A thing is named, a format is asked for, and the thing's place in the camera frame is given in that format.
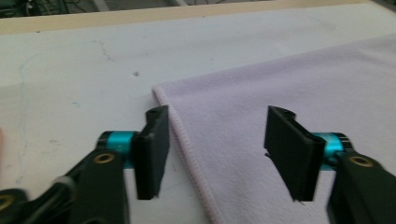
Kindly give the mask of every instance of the towel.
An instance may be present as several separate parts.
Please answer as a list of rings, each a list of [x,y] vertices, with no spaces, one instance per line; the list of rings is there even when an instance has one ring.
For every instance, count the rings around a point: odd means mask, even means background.
[[[335,172],[319,174],[313,202],[294,203],[264,156],[267,106],[297,114],[310,132],[346,134],[396,174],[396,35],[163,83],[172,136],[212,223],[329,223]]]

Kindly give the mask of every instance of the lavender towel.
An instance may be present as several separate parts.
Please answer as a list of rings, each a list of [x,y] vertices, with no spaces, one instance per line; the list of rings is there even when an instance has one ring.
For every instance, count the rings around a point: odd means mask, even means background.
[[[312,203],[293,203],[262,148],[268,105],[311,132],[345,133],[396,174],[396,35],[154,87],[213,223],[329,223],[334,172]]]

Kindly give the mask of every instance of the white surface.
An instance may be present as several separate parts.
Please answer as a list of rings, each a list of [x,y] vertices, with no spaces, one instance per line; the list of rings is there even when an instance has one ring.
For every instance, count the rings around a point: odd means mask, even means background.
[[[395,22],[359,4],[0,35],[0,188],[36,197],[101,132],[140,130],[155,84],[396,33]],[[165,172],[158,200],[130,187],[133,222],[206,223],[172,148]]]

